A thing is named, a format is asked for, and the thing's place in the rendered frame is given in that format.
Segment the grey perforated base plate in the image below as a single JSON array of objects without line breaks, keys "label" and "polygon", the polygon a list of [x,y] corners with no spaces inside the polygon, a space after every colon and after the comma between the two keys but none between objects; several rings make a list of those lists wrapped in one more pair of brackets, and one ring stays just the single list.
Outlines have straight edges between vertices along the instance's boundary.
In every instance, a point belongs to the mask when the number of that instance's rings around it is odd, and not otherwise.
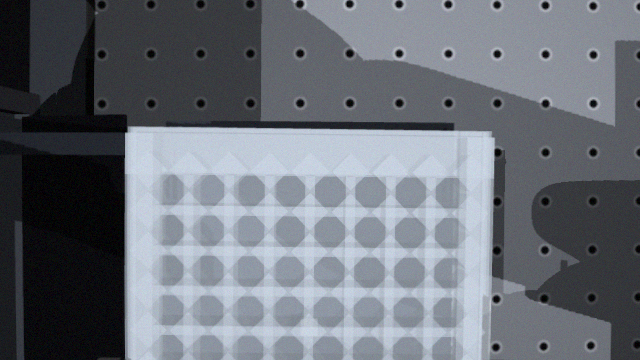
[{"label": "grey perforated base plate", "polygon": [[492,131],[490,360],[640,360],[640,0],[95,0],[105,114]]}]

